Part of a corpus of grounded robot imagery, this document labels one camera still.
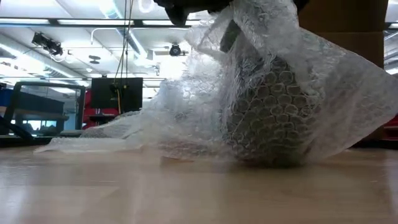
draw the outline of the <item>computer monitor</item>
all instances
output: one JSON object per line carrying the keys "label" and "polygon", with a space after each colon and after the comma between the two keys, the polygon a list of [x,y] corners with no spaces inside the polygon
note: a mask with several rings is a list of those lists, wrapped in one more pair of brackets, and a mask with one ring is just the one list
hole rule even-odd
{"label": "computer monitor", "polygon": [[120,92],[122,112],[139,111],[142,108],[143,82],[143,78],[93,78],[91,107],[118,108],[118,95],[113,91],[116,87]]}

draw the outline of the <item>red object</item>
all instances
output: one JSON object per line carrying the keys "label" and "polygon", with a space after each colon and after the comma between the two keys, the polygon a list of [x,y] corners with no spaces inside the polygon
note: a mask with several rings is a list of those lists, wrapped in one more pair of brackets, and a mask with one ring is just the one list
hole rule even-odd
{"label": "red object", "polygon": [[386,140],[398,140],[398,115],[384,125]]}
{"label": "red object", "polygon": [[[95,109],[90,107],[91,90],[87,90],[85,96],[86,98],[85,98],[85,109],[83,112],[83,123],[85,123],[86,125],[84,125],[83,130],[96,126],[96,123],[90,120],[90,116],[95,115]],[[101,112],[103,114],[111,114],[115,116],[119,115],[119,111],[117,108],[101,109]]]}

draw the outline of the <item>desk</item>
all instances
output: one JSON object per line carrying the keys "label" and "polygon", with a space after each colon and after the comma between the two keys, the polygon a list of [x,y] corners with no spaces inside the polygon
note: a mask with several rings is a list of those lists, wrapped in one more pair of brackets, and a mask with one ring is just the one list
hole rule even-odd
{"label": "desk", "polygon": [[112,154],[0,151],[2,223],[393,224],[398,151],[346,151],[301,169]]}

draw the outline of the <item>cardboard box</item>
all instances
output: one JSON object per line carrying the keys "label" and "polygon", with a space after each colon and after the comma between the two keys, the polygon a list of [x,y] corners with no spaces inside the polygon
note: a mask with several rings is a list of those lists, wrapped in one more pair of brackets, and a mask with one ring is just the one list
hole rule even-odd
{"label": "cardboard box", "polygon": [[300,25],[312,32],[382,32],[388,0],[310,0]]}
{"label": "cardboard box", "polygon": [[[384,24],[388,0],[310,0],[300,26],[384,68]],[[380,139],[384,129],[366,139]]]}

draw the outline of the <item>bubble wrap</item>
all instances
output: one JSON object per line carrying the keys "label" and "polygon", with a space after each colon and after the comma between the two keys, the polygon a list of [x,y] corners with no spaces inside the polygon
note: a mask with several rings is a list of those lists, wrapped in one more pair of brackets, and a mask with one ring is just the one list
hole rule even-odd
{"label": "bubble wrap", "polygon": [[126,141],[115,138],[53,138],[51,142],[36,149],[34,152],[63,151],[63,152],[113,152],[124,151],[128,148]]}
{"label": "bubble wrap", "polygon": [[291,0],[235,0],[187,40],[195,51],[181,78],[164,81],[139,114],[83,137],[296,166],[345,150],[398,112],[398,80],[300,28]]}

